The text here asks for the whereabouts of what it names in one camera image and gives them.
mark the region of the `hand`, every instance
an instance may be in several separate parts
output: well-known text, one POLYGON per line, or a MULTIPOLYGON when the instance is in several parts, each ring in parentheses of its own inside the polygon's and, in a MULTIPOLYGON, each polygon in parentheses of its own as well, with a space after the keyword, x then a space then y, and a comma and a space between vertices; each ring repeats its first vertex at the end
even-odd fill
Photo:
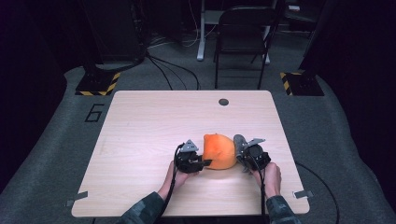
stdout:
MULTIPOLYGON (((166 173, 166 178, 163 181, 163 186, 158 190, 158 194, 163 198, 165 201, 166 197, 168 196, 169 189, 172 184, 172 177, 173 177, 173 171, 174 171, 174 162, 171 161, 168 167, 168 172, 166 173)), ((198 175, 199 172, 196 173, 191 173, 191 174, 186 174, 181 171, 177 171, 176 178, 175 178, 175 186, 174 190, 179 189, 186 180, 192 176, 198 175)))
MULTIPOLYGON (((259 187, 261 187, 262 181, 260 180, 259 171, 252 171, 251 173, 253 173, 257 184, 259 187)), ((265 196, 267 199, 275 195, 280 195, 280 182, 282 181, 282 176, 279 167, 273 162, 268 163, 268 165, 265 167, 265 175, 263 177, 265 196)))

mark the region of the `yellow and black hazard tape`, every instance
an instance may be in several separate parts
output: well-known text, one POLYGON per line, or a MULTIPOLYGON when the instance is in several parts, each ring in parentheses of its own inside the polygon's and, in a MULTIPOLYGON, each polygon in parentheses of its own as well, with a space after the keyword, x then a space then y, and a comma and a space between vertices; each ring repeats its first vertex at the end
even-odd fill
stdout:
POLYGON ((280 73, 280 77, 282 78, 283 82, 283 87, 285 88, 286 94, 287 95, 293 95, 293 92, 291 91, 290 84, 286 78, 286 75, 300 75, 301 73, 280 73))
POLYGON ((117 81, 119 80, 119 77, 120 77, 120 73, 114 75, 106 91, 76 91, 76 95, 86 95, 86 96, 109 95, 111 94, 111 92, 113 92, 114 88, 116 88, 116 84, 117 81))

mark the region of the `stand base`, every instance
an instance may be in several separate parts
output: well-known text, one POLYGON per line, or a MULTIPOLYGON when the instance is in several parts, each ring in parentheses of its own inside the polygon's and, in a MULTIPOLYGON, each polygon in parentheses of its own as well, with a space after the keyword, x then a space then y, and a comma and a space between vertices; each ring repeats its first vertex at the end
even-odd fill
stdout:
POLYGON ((281 73, 280 77, 287 95, 324 96, 323 90, 315 78, 312 79, 309 86, 302 86, 300 73, 281 73))
POLYGON ((76 87, 75 95, 109 95, 116 87, 120 73, 102 74, 98 81, 92 77, 84 75, 76 87))

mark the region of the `tape strip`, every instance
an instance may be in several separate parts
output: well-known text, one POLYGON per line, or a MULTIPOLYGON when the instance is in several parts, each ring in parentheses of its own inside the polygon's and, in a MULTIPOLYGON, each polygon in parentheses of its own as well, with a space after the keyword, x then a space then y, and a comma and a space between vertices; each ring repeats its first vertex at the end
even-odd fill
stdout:
POLYGON ((83 199, 83 198, 86 198, 86 197, 88 197, 88 191, 84 191, 84 192, 81 192, 81 193, 79 193, 79 194, 76 194, 76 195, 73 197, 73 199, 67 200, 66 203, 64 204, 64 206, 65 206, 65 207, 73 206, 73 204, 74 204, 75 201, 80 200, 80 199, 83 199))
POLYGON ((302 191, 298 191, 298 192, 293 192, 293 196, 296 199, 300 199, 300 198, 311 198, 314 197, 314 193, 312 193, 311 190, 302 190, 302 191))

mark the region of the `person's left hand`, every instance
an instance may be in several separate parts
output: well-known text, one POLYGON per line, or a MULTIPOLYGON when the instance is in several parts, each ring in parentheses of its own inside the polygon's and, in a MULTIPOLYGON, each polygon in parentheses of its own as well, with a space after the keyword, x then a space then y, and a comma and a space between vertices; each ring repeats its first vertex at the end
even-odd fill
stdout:
MULTIPOLYGON (((158 194, 163 198, 164 201, 165 201, 165 199, 169 193, 169 189, 171 187, 173 170, 174 170, 174 162, 171 161, 169 163, 168 172, 166 173, 166 178, 163 181, 163 186, 160 188, 160 190, 158 190, 158 194)), ((184 185, 184 183, 186 182, 186 180, 188 178, 190 178, 192 176, 196 176, 198 174, 199 174, 199 172, 186 174, 181 171, 177 171, 176 178, 175 178, 176 182, 175 182, 174 190, 177 190, 182 185, 184 185)))

